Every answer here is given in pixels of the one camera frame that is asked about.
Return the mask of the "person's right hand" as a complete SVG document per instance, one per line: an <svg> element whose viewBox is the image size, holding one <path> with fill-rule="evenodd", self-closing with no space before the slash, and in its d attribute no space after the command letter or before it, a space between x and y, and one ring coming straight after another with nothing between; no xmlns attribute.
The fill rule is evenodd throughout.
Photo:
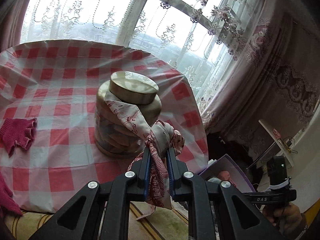
<svg viewBox="0 0 320 240"><path fill-rule="evenodd" d="M303 221L300 209L295 204L289 204L282 209L274 209L270 206L264 206L263 215L268 219L273 226L277 226L277 221L283 223L283 235L288 236L299 227Z"/></svg>

